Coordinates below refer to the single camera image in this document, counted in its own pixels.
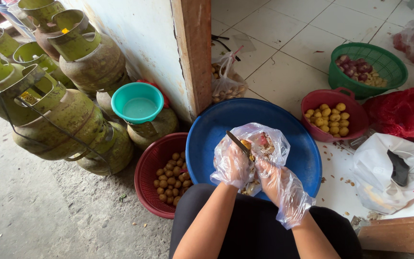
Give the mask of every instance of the white wall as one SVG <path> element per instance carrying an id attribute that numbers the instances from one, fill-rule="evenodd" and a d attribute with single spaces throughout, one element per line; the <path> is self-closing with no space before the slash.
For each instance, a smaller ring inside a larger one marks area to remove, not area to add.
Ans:
<path id="1" fill-rule="evenodd" d="M 99 32 L 121 48 L 136 79 L 158 84 L 178 118 L 191 121 L 170 0 L 60 0 L 82 10 Z"/>

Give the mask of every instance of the knife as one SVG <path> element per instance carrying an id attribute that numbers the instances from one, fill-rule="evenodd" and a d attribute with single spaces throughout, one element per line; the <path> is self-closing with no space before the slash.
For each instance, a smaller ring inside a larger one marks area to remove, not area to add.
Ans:
<path id="1" fill-rule="evenodd" d="M 241 143 L 241 141 L 233 135 L 233 133 L 231 133 L 229 130 L 226 131 L 226 134 L 228 135 L 228 137 L 230 137 L 230 139 L 240 148 L 242 149 L 242 151 L 244 151 L 245 155 L 250 159 L 251 162 L 254 162 L 255 159 L 252 156 L 252 153 L 250 152 L 250 150 L 248 148 L 245 147 L 244 144 Z"/>

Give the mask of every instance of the plastic glove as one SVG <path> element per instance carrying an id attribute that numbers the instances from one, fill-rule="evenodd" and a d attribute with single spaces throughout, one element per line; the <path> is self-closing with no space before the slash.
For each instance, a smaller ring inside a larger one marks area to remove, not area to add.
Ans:
<path id="1" fill-rule="evenodd" d="M 253 163 L 229 137 L 222 141 L 228 141 L 230 144 L 223 151 L 221 159 L 214 161 L 217 170 L 210 175 L 210 181 L 215 184 L 224 182 L 239 189 L 244 188 L 253 179 L 253 173 L 251 172 Z"/>
<path id="2" fill-rule="evenodd" d="M 316 199 L 304 190 L 296 175 L 284 166 L 255 156 L 255 168 L 261 179 L 264 193 L 279 207 L 276 220 L 289 230 L 301 224 L 308 209 L 316 204 Z"/>

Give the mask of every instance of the red plastic bowl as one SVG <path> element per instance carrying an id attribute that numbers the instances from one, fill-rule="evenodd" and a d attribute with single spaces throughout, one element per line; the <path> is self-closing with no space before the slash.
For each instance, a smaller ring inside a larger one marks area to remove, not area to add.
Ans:
<path id="1" fill-rule="evenodd" d="M 341 93 L 340 91 L 347 91 L 350 95 Z M 354 93 L 346 88 L 339 87 L 335 90 L 316 90 L 310 92 L 305 96 L 301 102 L 301 123 L 311 133 L 315 140 L 321 142 L 334 142 L 338 140 L 347 140 L 358 138 L 368 129 L 368 117 L 365 110 L 354 99 Z M 334 108 L 338 103 L 344 103 L 346 110 L 343 112 L 349 113 L 349 133 L 342 138 L 335 138 L 330 133 L 323 132 L 316 126 L 312 126 L 308 119 L 305 117 L 305 112 L 309 109 L 317 109 L 321 104 L 328 104 L 330 108 Z"/>
<path id="2" fill-rule="evenodd" d="M 164 168 L 173 153 L 180 153 L 186 148 L 188 133 L 173 133 L 156 140 L 143 152 L 135 168 L 135 191 L 138 199 L 152 214 L 161 218 L 173 219 L 175 206 L 159 200 L 154 188 L 156 171 Z"/>

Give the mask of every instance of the black pants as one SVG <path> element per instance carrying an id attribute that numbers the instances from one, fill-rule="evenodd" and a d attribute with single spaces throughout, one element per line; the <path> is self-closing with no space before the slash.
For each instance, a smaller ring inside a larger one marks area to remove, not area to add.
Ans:
<path id="1" fill-rule="evenodd" d="M 215 186 L 196 184 L 181 198 L 173 220 L 169 258 L 214 190 Z M 314 206 L 309 212 L 341 258 L 362 258 L 360 242 L 346 218 L 323 207 Z M 238 194 L 218 258 L 299 258 L 292 231 L 286 230 L 276 215 L 272 202 Z"/>

